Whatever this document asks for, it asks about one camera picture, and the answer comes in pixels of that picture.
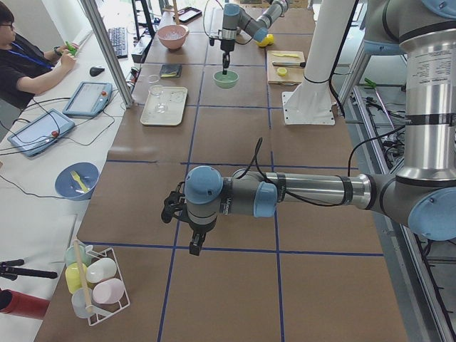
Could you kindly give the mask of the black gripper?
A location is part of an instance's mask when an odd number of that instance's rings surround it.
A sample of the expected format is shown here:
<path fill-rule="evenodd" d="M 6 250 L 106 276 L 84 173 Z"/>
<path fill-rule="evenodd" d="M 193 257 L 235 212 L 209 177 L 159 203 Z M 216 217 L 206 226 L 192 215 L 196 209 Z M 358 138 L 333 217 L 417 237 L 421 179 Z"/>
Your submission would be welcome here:
<path fill-rule="evenodd" d="M 189 223 L 189 226 L 193 231 L 189 245 L 189 252 L 191 255 L 200 255 L 206 234 L 214 229 L 216 222 L 217 220 L 214 219 L 207 224 L 197 224 L 193 221 Z"/>
<path fill-rule="evenodd" d="M 234 46 L 234 39 L 222 39 L 220 42 L 220 48 L 224 51 L 222 56 L 222 74 L 227 74 L 230 64 L 230 53 L 234 50 Z"/>

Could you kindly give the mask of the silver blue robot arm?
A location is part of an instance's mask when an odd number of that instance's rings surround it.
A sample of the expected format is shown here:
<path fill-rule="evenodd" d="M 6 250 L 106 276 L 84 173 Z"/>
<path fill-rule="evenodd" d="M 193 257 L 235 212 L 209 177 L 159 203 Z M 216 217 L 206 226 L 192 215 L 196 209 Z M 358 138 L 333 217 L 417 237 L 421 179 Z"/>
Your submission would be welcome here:
<path fill-rule="evenodd" d="M 185 180 L 181 219 L 198 255 L 219 214 L 271 217 L 276 205 L 300 200 L 379 212 L 435 241 L 455 237 L 455 3 L 370 1 L 366 40 L 398 44 L 407 57 L 404 163 L 394 175 L 352 177 L 239 171 L 210 166 Z"/>
<path fill-rule="evenodd" d="M 230 53 L 234 51 L 237 29 L 247 33 L 256 42 L 262 42 L 268 29 L 280 16 L 289 9 L 286 0 L 269 1 L 269 8 L 257 19 L 251 17 L 240 5 L 228 3 L 224 5 L 222 16 L 222 29 L 219 30 L 217 39 L 222 50 L 222 74 L 227 75 L 230 64 Z"/>

